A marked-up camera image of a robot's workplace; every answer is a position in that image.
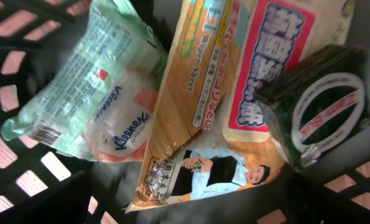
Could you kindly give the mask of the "orange wet sheet package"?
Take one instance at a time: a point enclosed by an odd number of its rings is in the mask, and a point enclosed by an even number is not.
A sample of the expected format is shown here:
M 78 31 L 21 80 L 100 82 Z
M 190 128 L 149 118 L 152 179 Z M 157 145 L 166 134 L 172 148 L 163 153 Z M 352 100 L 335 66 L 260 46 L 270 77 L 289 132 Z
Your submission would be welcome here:
M 347 0 L 184 1 L 127 212 L 271 183 L 287 158 L 254 90 L 346 41 Z

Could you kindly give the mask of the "green Kleenex tissue pack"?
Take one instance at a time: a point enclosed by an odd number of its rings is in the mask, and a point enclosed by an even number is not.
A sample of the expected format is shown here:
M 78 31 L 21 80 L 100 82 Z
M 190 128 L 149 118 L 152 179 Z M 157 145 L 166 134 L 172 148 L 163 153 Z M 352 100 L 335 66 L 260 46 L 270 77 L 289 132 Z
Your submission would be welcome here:
M 1 136 L 27 136 L 88 161 L 141 161 L 167 59 L 131 2 L 93 1 L 67 61 Z

